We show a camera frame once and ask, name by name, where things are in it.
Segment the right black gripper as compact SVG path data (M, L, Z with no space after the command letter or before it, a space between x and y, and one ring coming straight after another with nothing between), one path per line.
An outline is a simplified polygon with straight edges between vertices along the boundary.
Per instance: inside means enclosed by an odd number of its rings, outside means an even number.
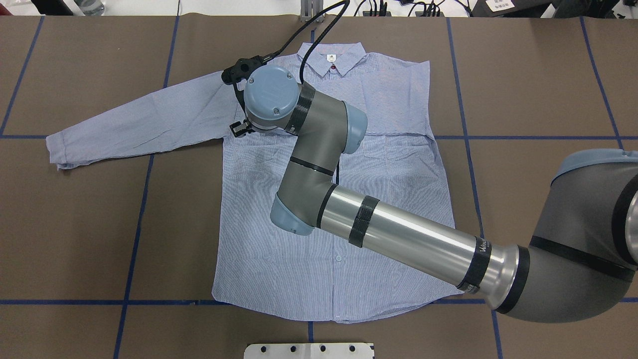
M249 120L236 121L229 125L229 128L232 132L232 136L235 138L246 136L247 134L252 134L257 132L253 123Z

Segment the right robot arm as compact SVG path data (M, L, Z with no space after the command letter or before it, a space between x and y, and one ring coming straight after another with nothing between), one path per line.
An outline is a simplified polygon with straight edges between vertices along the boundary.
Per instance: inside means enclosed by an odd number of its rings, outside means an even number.
M590 149L562 162L529 245L503 247L332 181L367 116L298 83L288 70L242 59L223 71L247 118L235 136L283 129L297 137L271 209L277 227L319 228L406 264L518 320L569 323L626 295L637 273L637 153Z

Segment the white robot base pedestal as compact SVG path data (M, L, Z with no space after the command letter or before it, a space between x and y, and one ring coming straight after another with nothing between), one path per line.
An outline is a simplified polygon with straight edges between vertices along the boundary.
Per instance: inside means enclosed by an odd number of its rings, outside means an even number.
M244 359L375 359L371 343L253 344Z

